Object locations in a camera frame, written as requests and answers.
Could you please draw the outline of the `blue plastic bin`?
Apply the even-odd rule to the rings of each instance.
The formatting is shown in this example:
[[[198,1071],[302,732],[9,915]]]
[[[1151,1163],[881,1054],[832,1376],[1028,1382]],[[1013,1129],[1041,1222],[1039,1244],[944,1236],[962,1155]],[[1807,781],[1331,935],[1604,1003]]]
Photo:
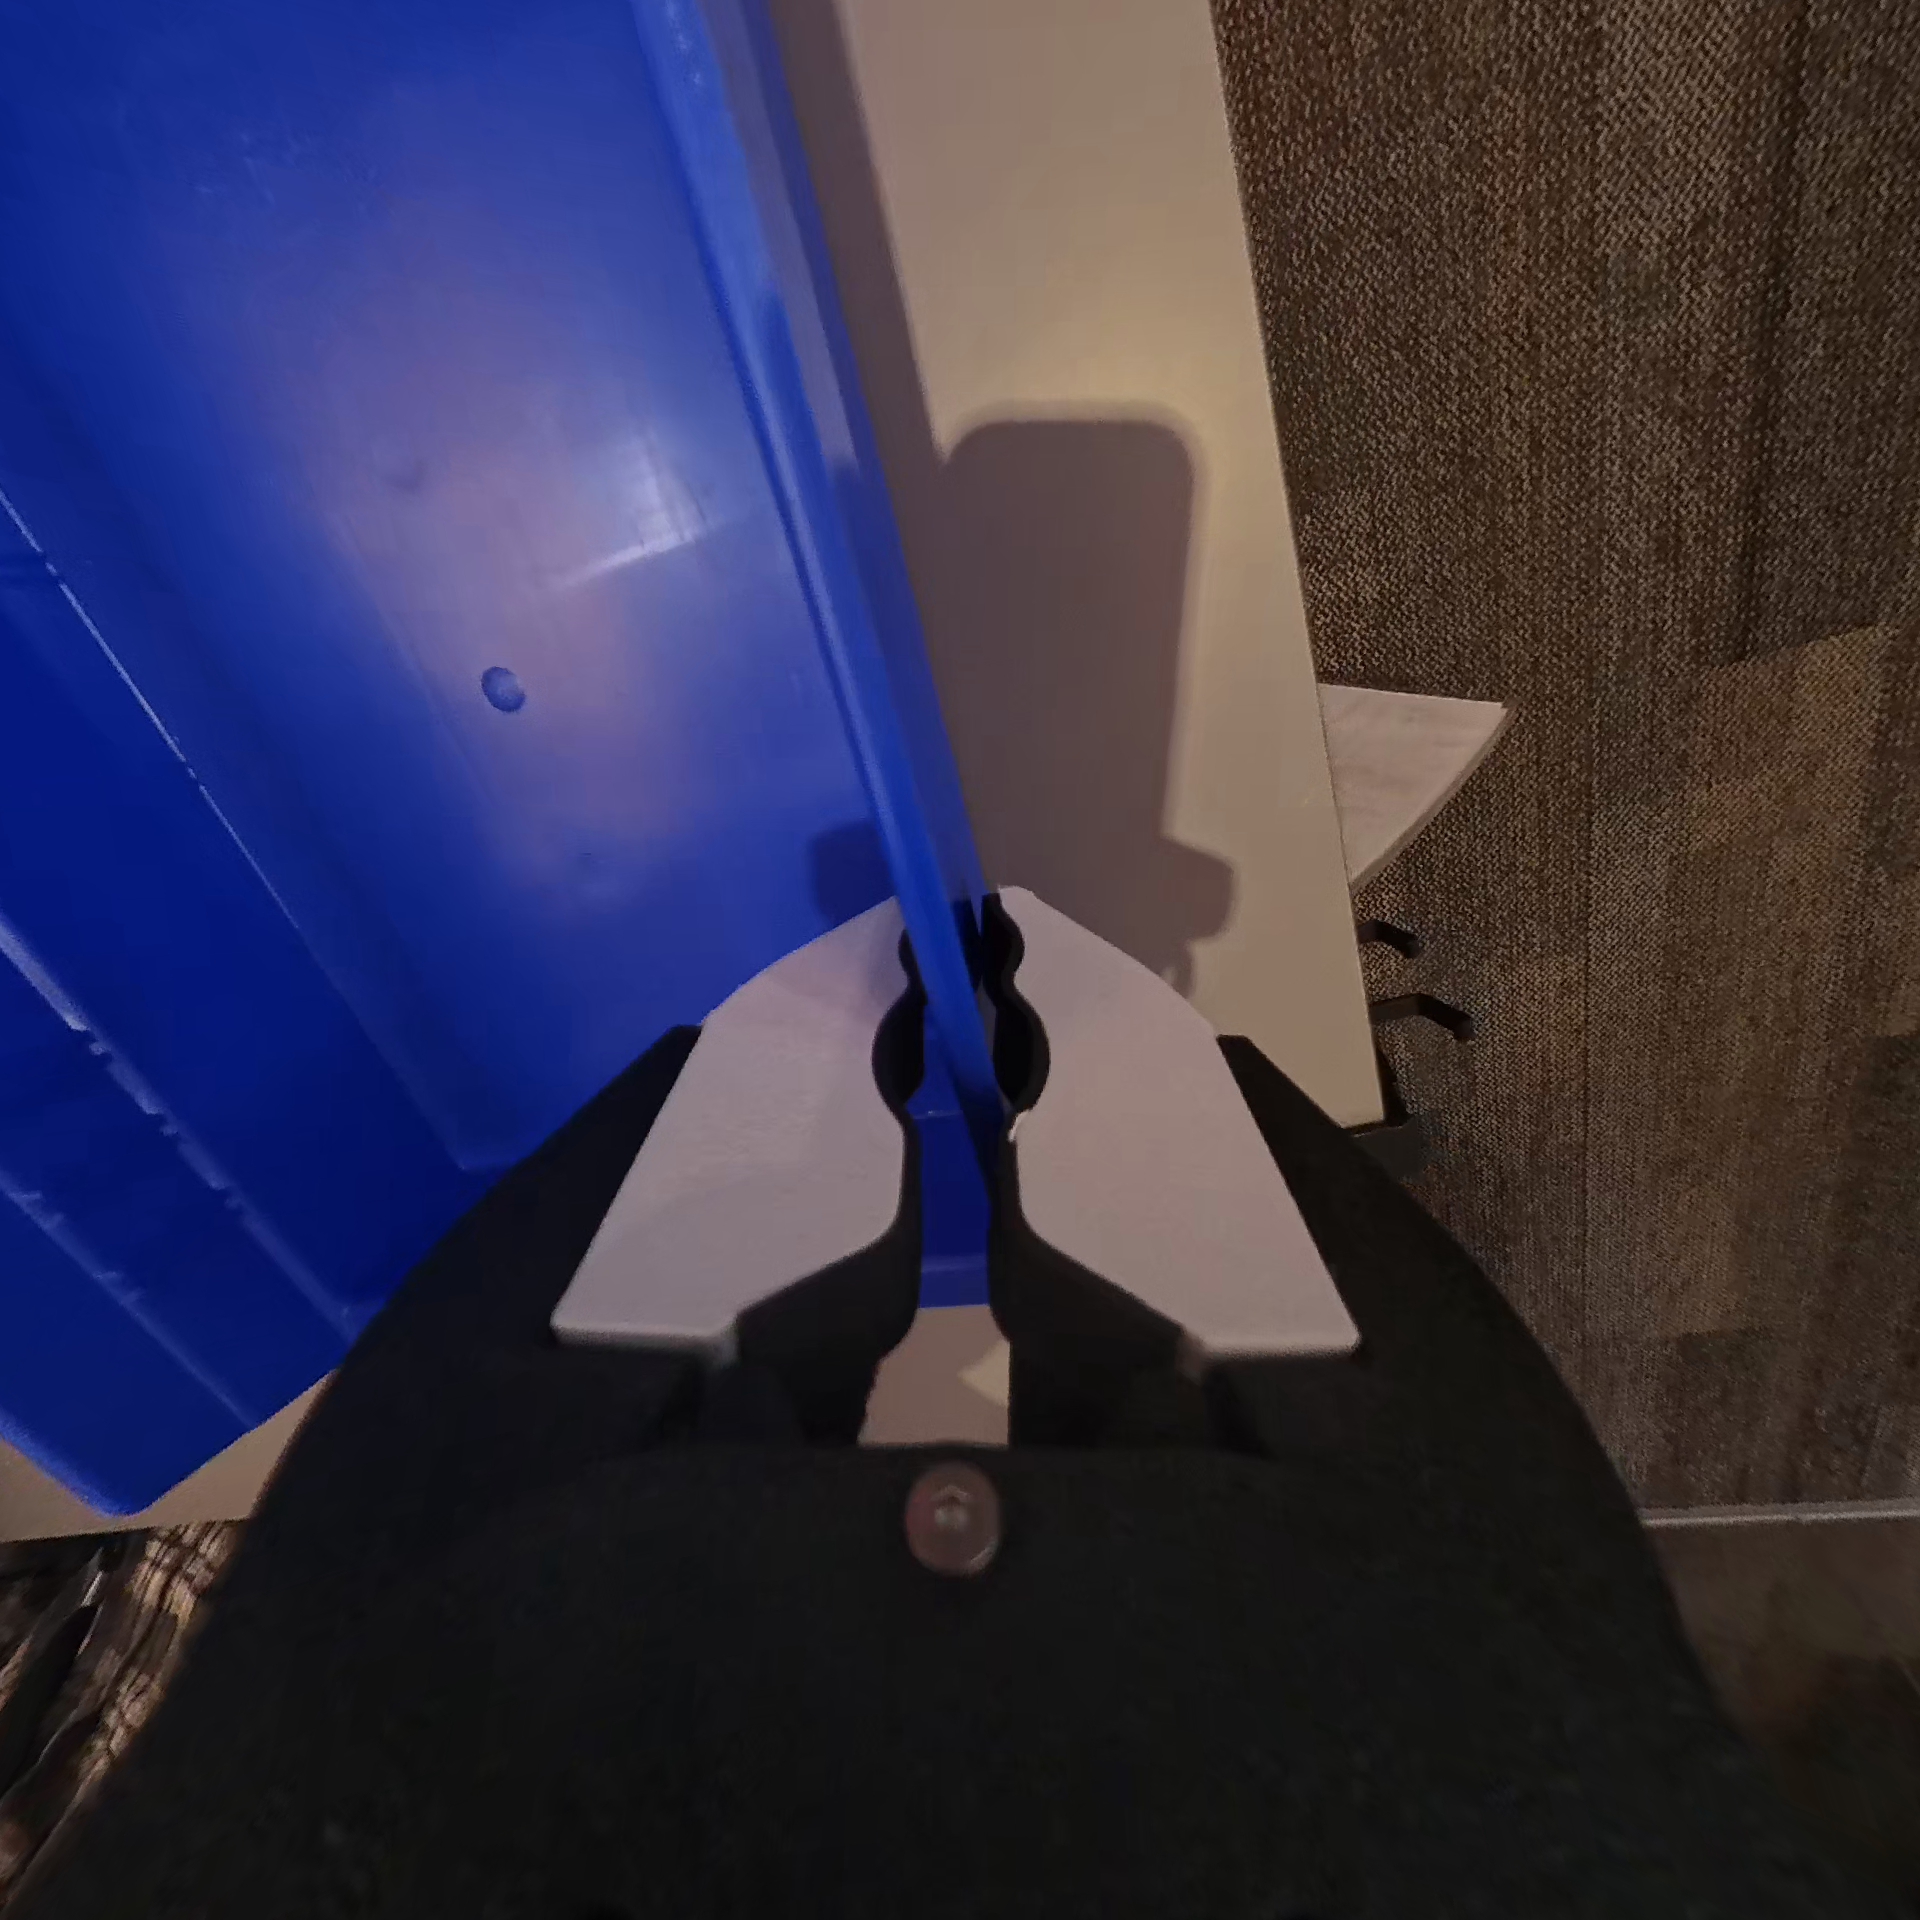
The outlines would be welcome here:
[[[4,4],[4,1439],[132,1517],[985,891],[769,4]]]

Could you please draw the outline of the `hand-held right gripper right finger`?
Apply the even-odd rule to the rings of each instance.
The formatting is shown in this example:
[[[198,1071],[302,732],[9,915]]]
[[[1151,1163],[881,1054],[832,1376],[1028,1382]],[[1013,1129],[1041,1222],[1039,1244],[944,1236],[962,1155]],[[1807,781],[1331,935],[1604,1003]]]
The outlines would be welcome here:
[[[1007,886],[1007,993],[1037,1022],[1010,1097],[1021,1222],[1171,1323],[1201,1363],[1344,1357],[1361,1333],[1213,1024],[1137,959]]]

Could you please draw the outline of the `person's plaid shirt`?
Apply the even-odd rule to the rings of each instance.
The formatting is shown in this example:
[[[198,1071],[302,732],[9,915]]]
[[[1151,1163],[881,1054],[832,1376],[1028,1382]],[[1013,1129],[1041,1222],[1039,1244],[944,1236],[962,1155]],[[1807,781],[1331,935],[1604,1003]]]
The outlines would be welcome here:
[[[3,1906],[67,1837],[174,1678],[243,1520],[3,1548]]]

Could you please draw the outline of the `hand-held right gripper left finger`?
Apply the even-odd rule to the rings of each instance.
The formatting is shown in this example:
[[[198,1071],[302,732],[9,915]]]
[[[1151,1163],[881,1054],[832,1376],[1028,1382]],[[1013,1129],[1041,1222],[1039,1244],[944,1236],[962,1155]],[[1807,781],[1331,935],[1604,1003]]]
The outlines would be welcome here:
[[[883,900],[702,1021],[550,1314],[560,1343],[733,1358],[750,1311],[897,1225],[906,1137],[874,1060],[902,935]]]

